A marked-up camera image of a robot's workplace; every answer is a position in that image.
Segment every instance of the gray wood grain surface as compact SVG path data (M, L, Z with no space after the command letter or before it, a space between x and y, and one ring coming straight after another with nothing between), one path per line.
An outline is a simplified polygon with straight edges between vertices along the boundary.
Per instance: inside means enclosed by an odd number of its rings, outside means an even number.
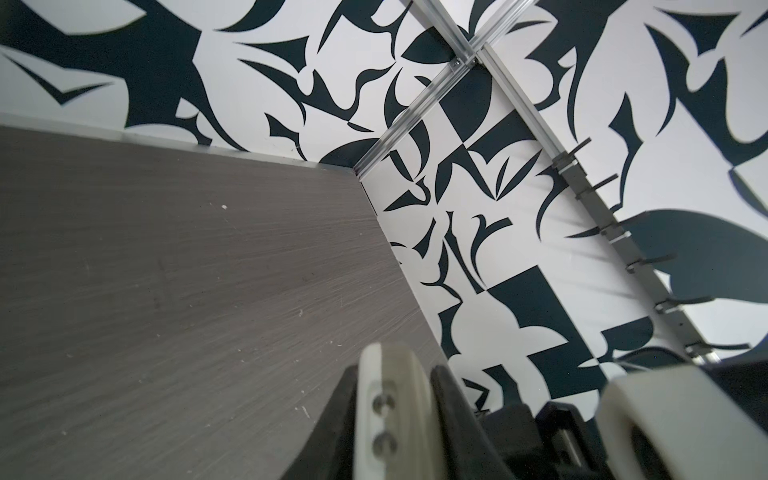
M5 127L0 309L0 478L277 478L365 345L445 361L350 171Z

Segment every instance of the black and white patterned wall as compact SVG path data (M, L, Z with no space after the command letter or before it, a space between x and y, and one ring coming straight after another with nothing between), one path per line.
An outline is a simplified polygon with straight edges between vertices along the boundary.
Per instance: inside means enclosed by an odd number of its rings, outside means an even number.
M503 3L443 0L474 35ZM453 58L405 0L0 0L0 112L352 166ZM760 0L541 0L494 45L711 343L768 349ZM364 179L478 409L605 383L677 346L491 75Z
M446 7L457 25L468 9ZM757 1L541 0L494 48L707 341L768 349L768 14ZM605 383L679 362L572 191L476 67L363 180L478 409L549 399L592 418Z

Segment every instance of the patterned wall panel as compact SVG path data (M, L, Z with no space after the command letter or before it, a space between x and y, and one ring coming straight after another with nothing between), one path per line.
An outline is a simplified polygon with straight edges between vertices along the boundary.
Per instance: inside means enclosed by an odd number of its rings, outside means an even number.
M3 0L0 111L354 165L452 53L401 0Z
M541 0L495 46L708 342L768 349L768 8ZM720 356L744 354L719 350Z
M550 399L591 419L617 357L672 348L650 305L483 67L363 185L432 331L477 409ZM635 365L677 362L662 348Z

